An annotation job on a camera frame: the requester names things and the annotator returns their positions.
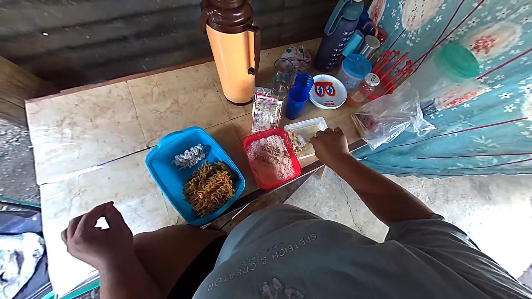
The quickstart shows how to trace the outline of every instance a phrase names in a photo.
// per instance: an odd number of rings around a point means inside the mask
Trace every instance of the red logo on plate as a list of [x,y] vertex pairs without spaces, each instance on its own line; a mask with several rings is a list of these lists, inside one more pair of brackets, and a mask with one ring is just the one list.
[[314,91],[319,97],[325,96],[325,93],[329,96],[334,96],[336,94],[333,83],[329,81],[315,82]]

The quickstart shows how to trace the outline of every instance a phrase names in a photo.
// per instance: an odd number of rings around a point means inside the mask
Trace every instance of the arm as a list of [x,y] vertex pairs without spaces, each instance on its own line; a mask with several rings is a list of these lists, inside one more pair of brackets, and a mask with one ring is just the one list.
[[310,139],[316,157],[343,178],[384,224],[429,219],[433,211],[417,197],[377,171],[357,161],[340,128],[319,131]]
[[[94,227],[100,217],[109,229]],[[102,299],[163,298],[135,256],[133,234],[113,202],[72,219],[61,236],[72,256],[98,269]]]

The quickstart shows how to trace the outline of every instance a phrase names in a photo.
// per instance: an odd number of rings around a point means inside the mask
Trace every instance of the concrete floor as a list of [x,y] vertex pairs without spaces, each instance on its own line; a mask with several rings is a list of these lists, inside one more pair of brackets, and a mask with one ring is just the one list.
[[[29,132],[1,119],[0,196],[25,202],[40,202]],[[0,204],[0,210],[7,208],[7,205]]]
[[[532,175],[387,177],[464,230],[482,251],[532,287]],[[330,169],[321,180],[312,176],[286,203],[343,223],[378,242],[388,231]]]

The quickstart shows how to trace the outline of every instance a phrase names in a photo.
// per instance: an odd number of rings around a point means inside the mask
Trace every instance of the white plate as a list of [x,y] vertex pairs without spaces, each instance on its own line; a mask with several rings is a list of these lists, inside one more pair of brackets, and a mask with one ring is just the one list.
[[328,74],[313,77],[314,86],[310,90],[310,101],[319,108],[333,110],[345,103],[347,90],[340,80]]

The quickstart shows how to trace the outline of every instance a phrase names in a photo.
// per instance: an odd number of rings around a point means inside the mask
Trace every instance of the leg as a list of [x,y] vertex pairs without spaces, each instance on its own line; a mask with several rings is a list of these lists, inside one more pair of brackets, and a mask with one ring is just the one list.
[[183,272],[222,232],[187,225],[134,236],[135,255],[166,297]]

